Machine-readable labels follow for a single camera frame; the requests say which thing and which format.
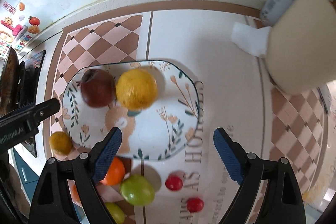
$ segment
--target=torn paper sheet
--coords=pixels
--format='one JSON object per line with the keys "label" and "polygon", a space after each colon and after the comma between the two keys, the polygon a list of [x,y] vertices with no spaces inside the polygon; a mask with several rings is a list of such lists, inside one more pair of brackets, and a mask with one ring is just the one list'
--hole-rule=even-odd
{"label": "torn paper sheet", "polygon": [[243,51],[257,57],[265,58],[268,34],[271,27],[256,29],[246,24],[235,22],[231,41]]}

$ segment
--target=red cherry tomato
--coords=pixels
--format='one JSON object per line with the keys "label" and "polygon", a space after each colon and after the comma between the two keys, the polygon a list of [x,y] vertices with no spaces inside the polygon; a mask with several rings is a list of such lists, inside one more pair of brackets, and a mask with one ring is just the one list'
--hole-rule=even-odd
{"label": "red cherry tomato", "polygon": [[166,187],[171,191],[178,191],[183,187],[183,182],[178,176],[169,176],[165,183]]}
{"label": "red cherry tomato", "polygon": [[189,198],[187,200],[187,209],[191,213],[198,213],[204,207],[204,202],[200,198]]}

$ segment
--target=black stove top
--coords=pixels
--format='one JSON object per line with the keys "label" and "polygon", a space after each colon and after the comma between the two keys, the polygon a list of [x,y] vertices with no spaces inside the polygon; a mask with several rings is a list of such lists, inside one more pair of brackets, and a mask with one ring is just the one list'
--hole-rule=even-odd
{"label": "black stove top", "polygon": [[[46,51],[42,51],[32,58],[20,63],[20,78],[17,89],[17,107],[23,107],[36,102],[37,85],[40,78],[40,70]],[[37,157],[35,136],[22,142],[22,145]]]}

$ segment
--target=brown border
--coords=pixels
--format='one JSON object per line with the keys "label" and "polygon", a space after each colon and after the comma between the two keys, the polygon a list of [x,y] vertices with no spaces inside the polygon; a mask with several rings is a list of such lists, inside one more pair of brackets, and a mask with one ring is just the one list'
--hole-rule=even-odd
{"label": "brown border", "polygon": [[[61,54],[63,44],[65,42],[65,39],[68,35],[68,33],[73,32],[75,30],[78,30],[80,28],[86,27],[91,24],[95,24],[97,22],[101,22],[104,20],[109,20],[112,18],[125,16],[125,15],[131,15],[131,14],[137,14],[137,13],[144,13],[144,12],[150,12],[150,11],[157,11],[157,10],[180,10],[180,9],[186,9],[186,10],[214,10],[214,11],[220,11],[220,12],[228,12],[228,13],[234,13],[234,14],[240,14],[245,16],[251,16],[259,18],[259,12],[260,10],[232,4],[232,3],[226,3],[226,2],[218,2],[218,1],[210,1],[210,0],[171,0],[171,1],[158,1],[158,2],[151,2],[151,3],[145,3],[145,4],[138,4],[138,5],[132,5],[128,7],[122,7],[115,10],[110,10],[103,12],[101,14],[80,20],[74,24],[71,24],[69,26],[66,26],[63,28],[63,34],[61,35],[52,60],[50,64],[50,68],[47,75],[47,82],[46,82],[46,89],[45,89],[45,95],[44,100],[49,100],[53,96],[53,81],[54,76],[56,73],[56,68],[58,64],[58,59]],[[50,137],[50,118],[47,118],[43,122],[43,146],[44,146],[44,152],[46,158],[51,157],[51,150],[49,145],[46,145],[49,143],[49,137]]]}

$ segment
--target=plate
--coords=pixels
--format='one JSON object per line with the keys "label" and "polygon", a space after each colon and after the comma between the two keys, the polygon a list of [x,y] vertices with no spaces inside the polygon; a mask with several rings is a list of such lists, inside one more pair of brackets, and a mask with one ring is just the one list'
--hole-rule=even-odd
{"label": "plate", "polygon": [[[85,71],[98,68],[115,78],[123,72],[142,68],[157,82],[158,98],[147,109],[130,111],[115,100],[102,108],[83,102],[80,80]],[[83,68],[68,83],[63,97],[64,126],[72,140],[92,148],[118,127],[123,141],[117,155],[140,160],[165,160],[177,154],[193,138],[198,124],[199,98],[191,79],[166,61],[115,63]]]}

